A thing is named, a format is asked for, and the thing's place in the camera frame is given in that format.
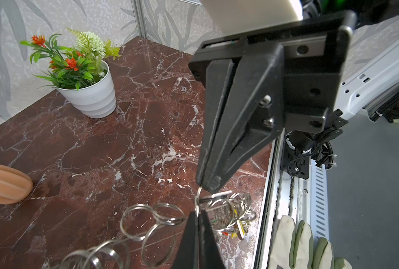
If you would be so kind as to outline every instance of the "gray floor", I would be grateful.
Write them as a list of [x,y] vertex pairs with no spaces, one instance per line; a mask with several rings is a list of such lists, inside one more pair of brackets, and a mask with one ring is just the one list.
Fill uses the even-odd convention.
[[330,239],[354,269],[399,269],[399,124],[380,120],[356,115],[331,141]]

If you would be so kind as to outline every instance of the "metal bolt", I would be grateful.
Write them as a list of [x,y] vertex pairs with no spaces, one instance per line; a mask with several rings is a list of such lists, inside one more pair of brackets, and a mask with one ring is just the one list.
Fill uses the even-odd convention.
[[259,101],[259,105],[261,106],[266,106],[269,105],[270,103],[271,103],[271,96],[269,96],[268,94],[264,96],[262,100]]
[[267,126],[268,128],[271,128],[274,126],[274,118],[269,118],[267,120],[263,120],[262,123]]

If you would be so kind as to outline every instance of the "red marble surface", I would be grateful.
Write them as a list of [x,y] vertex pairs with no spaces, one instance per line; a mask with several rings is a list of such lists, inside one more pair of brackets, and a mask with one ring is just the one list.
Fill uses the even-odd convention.
[[[0,164],[34,182],[23,201],[0,205],[0,269],[47,268],[73,250],[122,238],[119,221],[133,204],[193,209],[205,90],[187,67],[192,56],[139,37],[121,54],[108,61],[118,102],[110,116],[88,118],[53,91],[0,126]],[[269,155],[267,146],[224,188],[251,193],[258,214]],[[127,218],[132,233],[153,223],[145,211]],[[219,239],[227,268],[250,267],[256,226],[245,241]],[[131,268],[145,268],[140,243],[129,247]]]

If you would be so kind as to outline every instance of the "white work glove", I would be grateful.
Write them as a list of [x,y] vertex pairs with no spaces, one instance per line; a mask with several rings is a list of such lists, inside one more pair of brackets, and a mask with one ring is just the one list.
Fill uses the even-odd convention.
[[313,256],[310,225],[301,221],[296,231],[294,220],[289,216],[283,216],[273,240],[268,268],[352,269],[352,266],[343,258],[334,260],[332,245],[323,237],[318,240]]

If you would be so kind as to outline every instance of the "white vented panel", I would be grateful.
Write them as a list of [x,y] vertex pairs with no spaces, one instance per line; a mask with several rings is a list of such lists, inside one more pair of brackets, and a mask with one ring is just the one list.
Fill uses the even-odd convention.
[[328,190],[326,183],[325,165],[316,166],[316,161],[311,160],[311,209],[310,226],[313,232],[314,244],[321,237],[329,240],[328,222]]

